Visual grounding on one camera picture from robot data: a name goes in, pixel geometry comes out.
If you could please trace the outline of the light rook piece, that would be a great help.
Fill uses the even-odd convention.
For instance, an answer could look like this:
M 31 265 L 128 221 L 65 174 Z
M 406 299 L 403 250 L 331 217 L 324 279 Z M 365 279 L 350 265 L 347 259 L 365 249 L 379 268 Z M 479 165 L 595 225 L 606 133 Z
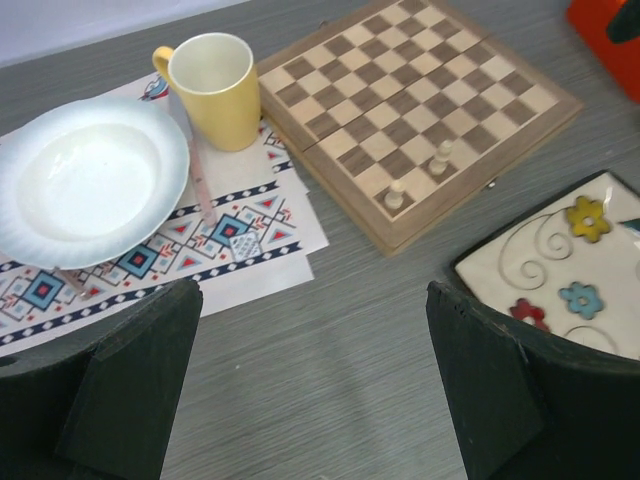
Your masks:
M 404 186 L 400 180 L 394 180 L 389 185 L 384 196 L 384 204 L 391 210 L 399 209 L 404 203 Z

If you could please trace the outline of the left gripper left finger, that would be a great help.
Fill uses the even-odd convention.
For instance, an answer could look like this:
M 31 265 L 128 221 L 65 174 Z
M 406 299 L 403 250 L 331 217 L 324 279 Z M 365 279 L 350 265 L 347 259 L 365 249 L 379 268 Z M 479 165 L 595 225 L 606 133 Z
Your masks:
M 202 305 L 181 279 L 2 357 L 2 478 L 159 478 Z

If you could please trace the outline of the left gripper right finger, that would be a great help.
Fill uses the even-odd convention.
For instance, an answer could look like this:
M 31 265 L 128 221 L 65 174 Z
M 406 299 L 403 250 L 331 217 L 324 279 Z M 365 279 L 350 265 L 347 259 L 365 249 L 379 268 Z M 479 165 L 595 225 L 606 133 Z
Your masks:
M 426 316 L 468 478 L 638 478 L 638 361 L 436 281 Z

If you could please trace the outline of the light bishop piece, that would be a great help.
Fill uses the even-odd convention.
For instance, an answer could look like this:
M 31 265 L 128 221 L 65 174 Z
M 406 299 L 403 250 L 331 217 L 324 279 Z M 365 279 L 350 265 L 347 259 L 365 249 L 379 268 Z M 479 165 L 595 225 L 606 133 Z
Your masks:
M 453 143 L 450 140 L 443 141 L 437 148 L 433 160 L 429 164 L 430 172 L 434 175 L 441 175 L 449 165 Z

